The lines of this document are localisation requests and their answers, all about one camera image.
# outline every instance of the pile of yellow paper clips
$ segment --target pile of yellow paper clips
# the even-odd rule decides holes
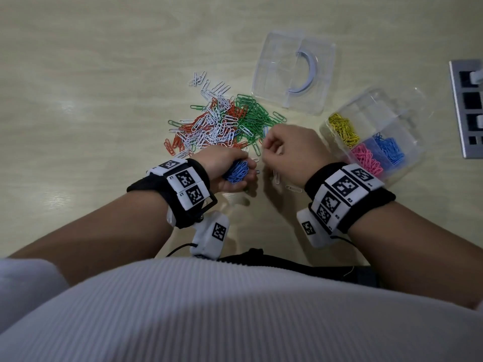
[[[360,137],[355,134],[354,128],[347,118],[342,117],[338,113],[334,113],[329,117],[329,123],[349,148],[359,143]]]

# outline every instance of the person's left arm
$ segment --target person's left arm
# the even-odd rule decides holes
[[[242,150],[211,146],[192,159],[210,177],[210,189],[238,192],[256,180],[256,163]],[[233,161],[247,159],[250,170],[242,182],[221,176]],[[111,203],[41,237],[10,256],[44,259],[59,269],[70,285],[119,266],[154,258],[171,236],[166,221],[168,204],[155,191],[131,191]]]

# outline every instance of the black cable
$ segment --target black cable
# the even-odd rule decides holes
[[[166,255],[166,258],[167,258],[168,256],[173,255],[173,254],[174,254],[174,253],[176,253],[176,252],[177,252],[179,249],[184,248],[184,247],[186,247],[186,246],[192,246],[193,248],[196,248],[196,247],[198,246],[198,244],[189,243],[189,244],[183,244],[183,245],[180,245],[180,246],[178,246],[178,247],[177,247],[175,250],[173,250],[171,253],[169,253],[168,255]]]
[[[341,240],[344,240],[346,243],[349,243],[349,244],[351,244],[352,246],[354,246],[354,247],[356,247],[356,248],[357,248],[357,246],[355,246],[355,245],[354,245],[354,243],[353,243],[351,240],[346,239],[345,237],[340,237],[340,236],[331,236],[330,238],[331,238],[331,239],[341,239]]]

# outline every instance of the person's left hand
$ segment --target person's left hand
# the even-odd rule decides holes
[[[210,189],[213,193],[217,192],[239,192],[242,191],[249,182],[257,180],[255,168],[257,163],[248,157],[248,152],[240,149],[209,146],[193,155],[192,159],[198,161],[210,177]],[[225,174],[235,160],[245,159],[248,163],[248,173],[241,182],[232,184],[221,176]]]

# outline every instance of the table surface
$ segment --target table surface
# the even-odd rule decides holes
[[[451,59],[483,57],[482,7],[483,0],[0,0],[0,256],[117,198],[167,159],[167,121],[193,118],[189,105],[203,102],[187,85],[195,70],[249,94],[274,29],[303,29],[337,46],[322,115],[289,110],[290,123],[318,130],[382,83],[425,92],[435,109],[418,127],[426,158],[391,190],[483,246],[483,161],[462,158],[448,68]],[[218,198],[231,219],[223,254],[256,247],[303,264],[363,261],[346,243],[311,248],[295,218],[305,194],[260,178],[256,192]],[[192,235],[176,229],[160,254]]]

